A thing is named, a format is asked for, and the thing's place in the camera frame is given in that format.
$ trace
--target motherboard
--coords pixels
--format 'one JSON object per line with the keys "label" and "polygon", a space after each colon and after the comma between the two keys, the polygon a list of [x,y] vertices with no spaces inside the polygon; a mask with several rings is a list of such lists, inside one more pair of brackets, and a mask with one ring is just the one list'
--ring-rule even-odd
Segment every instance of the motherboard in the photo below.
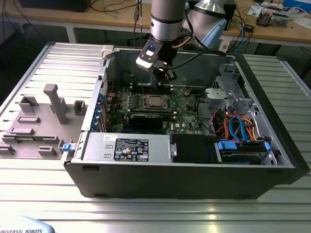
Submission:
{"label": "motherboard", "polygon": [[196,115],[197,94],[186,87],[151,90],[122,87],[108,93],[107,117],[112,133],[202,134]]}

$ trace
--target side panel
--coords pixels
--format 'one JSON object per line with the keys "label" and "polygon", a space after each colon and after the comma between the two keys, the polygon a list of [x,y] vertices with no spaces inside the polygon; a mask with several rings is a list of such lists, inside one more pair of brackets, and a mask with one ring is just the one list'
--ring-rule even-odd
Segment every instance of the side panel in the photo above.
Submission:
{"label": "side panel", "polygon": [[243,55],[238,55],[237,59],[241,69],[241,75],[243,76],[245,82],[247,82],[251,87],[254,100],[259,103],[259,108],[264,111],[271,127],[273,128],[292,164],[298,168],[297,172],[286,181],[286,184],[291,184],[310,172],[310,169],[263,91],[245,57]]}
{"label": "side panel", "polygon": [[66,164],[85,197],[257,199],[296,169]]}

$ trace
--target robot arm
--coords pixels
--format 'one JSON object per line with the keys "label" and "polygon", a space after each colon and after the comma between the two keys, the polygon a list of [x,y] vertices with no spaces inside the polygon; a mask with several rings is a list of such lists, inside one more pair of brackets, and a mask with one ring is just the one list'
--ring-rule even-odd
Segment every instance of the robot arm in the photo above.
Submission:
{"label": "robot arm", "polygon": [[[182,28],[191,30],[184,20],[186,1],[152,0],[151,35],[136,63],[142,69],[152,71],[159,85],[176,78],[166,67],[173,65],[183,39],[180,38]],[[219,39],[225,28],[224,3],[225,0],[201,0],[188,13],[193,28],[190,36],[195,34],[208,48]]]}

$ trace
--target power supply label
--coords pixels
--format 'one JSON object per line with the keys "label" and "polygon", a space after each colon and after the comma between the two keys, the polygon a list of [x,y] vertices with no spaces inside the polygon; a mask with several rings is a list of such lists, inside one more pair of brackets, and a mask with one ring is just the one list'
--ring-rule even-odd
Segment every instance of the power supply label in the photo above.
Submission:
{"label": "power supply label", "polygon": [[148,162],[148,139],[123,139],[117,138],[115,146],[115,161]]}

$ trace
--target electronic circuit board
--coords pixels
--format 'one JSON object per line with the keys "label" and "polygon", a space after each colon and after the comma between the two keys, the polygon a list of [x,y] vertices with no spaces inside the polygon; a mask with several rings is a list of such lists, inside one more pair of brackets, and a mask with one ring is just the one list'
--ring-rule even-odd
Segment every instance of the electronic circuit board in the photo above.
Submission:
{"label": "electronic circuit board", "polygon": [[[174,87],[173,92],[169,95],[159,95],[133,93],[130,88],[123,87],[115,92],[109,105],[108,114],[111,115],[111,132],[202,134],[194,111],[197,95],[186,93],[185,96],[186,90],[186,88]],[[145,131],[133,129],[128,121],[133,114],[160,116],[164,119],[162,128]]]}

